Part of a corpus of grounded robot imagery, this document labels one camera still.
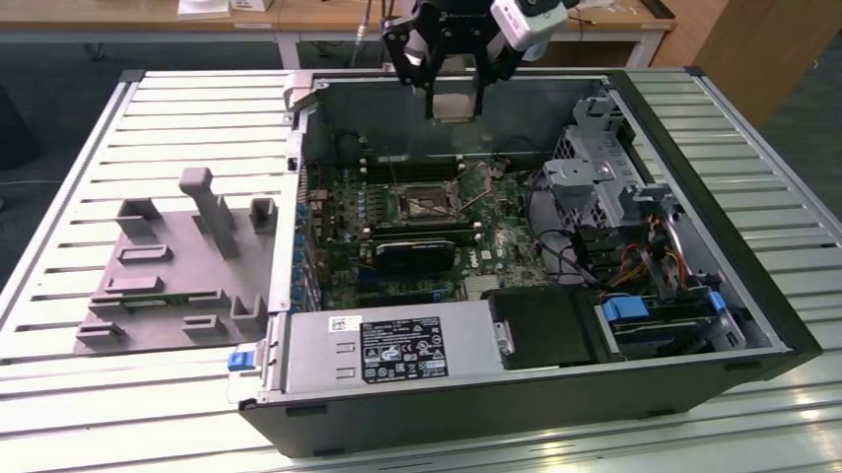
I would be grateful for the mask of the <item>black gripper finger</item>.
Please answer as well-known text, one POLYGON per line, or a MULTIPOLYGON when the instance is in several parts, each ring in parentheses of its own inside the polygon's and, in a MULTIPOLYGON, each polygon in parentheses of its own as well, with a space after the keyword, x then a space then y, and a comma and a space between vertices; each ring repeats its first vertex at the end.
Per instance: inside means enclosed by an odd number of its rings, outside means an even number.
POLYGON ((424 116, 434 119, 434 84, 445 59, 441 27, 433 20, 389 19, 382 39, 400 81, 424 92, 424 116))
POLYGON ((474 57, 473 116, 484 113, 486 88, 496 82, 509 80, 521 62, 521 51, 514 49, 504 34, 465 34, 460 38, 462 53, 474 57))

